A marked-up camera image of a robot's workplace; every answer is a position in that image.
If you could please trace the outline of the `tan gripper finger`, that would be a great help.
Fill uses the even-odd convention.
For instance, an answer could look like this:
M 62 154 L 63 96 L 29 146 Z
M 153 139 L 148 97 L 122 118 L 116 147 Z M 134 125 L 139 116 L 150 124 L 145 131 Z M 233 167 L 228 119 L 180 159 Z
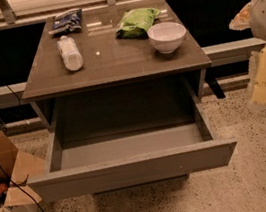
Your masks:
M 235 17 L 230 21 L 229 28 L 235 31 L 244 31 L 245 29 L 250 29 L 250 5 L 247 3 L 243 8 L 235 15 Z

